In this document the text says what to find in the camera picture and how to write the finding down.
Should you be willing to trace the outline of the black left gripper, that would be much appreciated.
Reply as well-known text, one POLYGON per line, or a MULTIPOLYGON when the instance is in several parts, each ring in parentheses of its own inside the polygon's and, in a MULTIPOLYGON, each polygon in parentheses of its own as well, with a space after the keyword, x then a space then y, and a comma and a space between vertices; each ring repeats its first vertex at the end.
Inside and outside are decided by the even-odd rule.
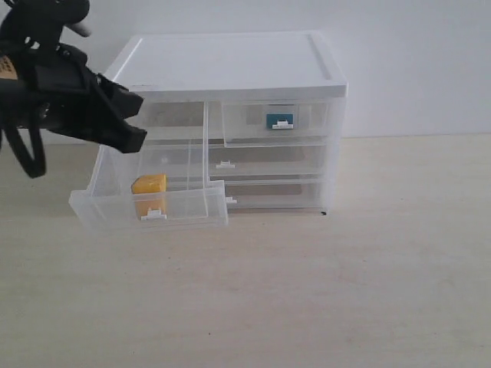
POLYGON ((147 131, 124 119, 135 117, 143 98, 95 74, 87 55, 68 44, 50 51, 29 44, 1 44, 1 128, 48 130, 138 153, 147 131))

